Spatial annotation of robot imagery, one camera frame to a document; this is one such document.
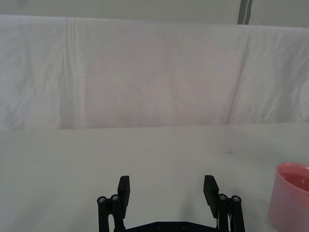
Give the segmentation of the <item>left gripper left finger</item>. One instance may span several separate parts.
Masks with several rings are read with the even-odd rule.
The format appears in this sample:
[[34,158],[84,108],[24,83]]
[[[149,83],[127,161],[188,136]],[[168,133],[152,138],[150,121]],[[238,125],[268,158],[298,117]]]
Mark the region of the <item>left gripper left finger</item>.
[[117,194],[110,198],[100,196],[97,199],[98,204],[98,231],[109,232],[109,215],[112,215],[115,232],[125,232],[124,218],[130,196],[129,176],[120,177]]

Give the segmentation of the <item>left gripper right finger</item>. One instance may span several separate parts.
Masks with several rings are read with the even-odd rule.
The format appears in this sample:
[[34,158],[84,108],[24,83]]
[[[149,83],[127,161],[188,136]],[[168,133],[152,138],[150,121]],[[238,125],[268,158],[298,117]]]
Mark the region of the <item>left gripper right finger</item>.
[[213,218],[216,219],[218,232],[245,232],[242,200],[239,196],[233,195],[229,198],[220,193],[212,175],[204,177],[204,195]]

